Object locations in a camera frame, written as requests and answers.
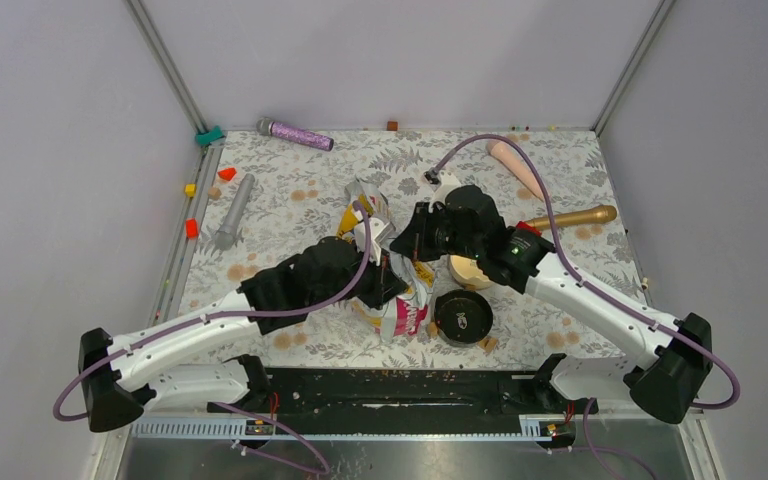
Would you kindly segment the cat print pet food bag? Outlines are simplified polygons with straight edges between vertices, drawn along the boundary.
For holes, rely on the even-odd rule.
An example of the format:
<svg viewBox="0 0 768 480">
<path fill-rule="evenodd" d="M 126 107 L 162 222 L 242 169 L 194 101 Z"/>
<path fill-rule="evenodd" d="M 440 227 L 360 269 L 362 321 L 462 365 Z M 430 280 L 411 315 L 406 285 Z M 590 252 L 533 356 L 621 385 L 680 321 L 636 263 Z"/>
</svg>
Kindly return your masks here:
<svg viewBox="0 0 768 480">
<path fill-rule="evenodd" d="M 345 187 L 348 206 L 337 237 L 358 253 L 370 248 L 364 276 L 346 303 L 386 343 L 418 333 L 429 317 L 435 274 L 426 263 L 389 250 L 397 236 L 389 202 L 378 187 L 356 178 Z"/>
</svg>

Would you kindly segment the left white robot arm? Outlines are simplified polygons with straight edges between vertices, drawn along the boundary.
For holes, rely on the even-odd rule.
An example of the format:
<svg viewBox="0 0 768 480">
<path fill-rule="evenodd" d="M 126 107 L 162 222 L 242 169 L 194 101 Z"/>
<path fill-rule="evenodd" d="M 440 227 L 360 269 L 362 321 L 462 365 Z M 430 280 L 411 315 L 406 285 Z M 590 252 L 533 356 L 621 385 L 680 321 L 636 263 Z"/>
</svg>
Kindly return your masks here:
<svg viewBox="0 0 768 480">
<path fill-rule="evenodd" d="M 116 336 L 102 328 L 87 331 L 80 339 L 79 380 L 89 429 L 118 429 L 174 395 L 210 393 L 213 403 L 259 410 L 269 401 L 271 387 L 258 360 L 243 357 L 232 369 L 195 374 L 186 386 L 187 359 L 222 343 L 300 324 L 340 301 L 358 299 L 380 309 L 407 291 L 410 271 L 399 255 L 368 255 L 353 243 L 325 237 L 221 299 L 163 325 Z"/>
</svg>

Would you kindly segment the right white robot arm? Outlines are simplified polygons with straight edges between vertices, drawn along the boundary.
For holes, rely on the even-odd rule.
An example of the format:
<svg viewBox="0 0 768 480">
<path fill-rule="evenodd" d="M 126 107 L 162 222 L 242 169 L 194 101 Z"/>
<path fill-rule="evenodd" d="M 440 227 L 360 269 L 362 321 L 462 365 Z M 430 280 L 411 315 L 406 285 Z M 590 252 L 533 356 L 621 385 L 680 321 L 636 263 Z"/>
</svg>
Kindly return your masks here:
<svg viewBox="0 0 768 480">
<path fill-rule="evenodd" d="M 703 317 L 678 319 L 604 284 L 566 260 L 552 242 L 509 226 L 494 200 L 474 185 L 416 204 L 389 249 L 428 262 L 461 256 L 488 279 L 530 295 L 585 323 L 622 351 L 612 360 L 561 354 L 547 360 L 533 386 L 535 402 L 557 412 L 571 400 L 630 400 L 651 417 L 679 424 L 694 407 L 713 367 L 712 329 Z"/>
</svg>

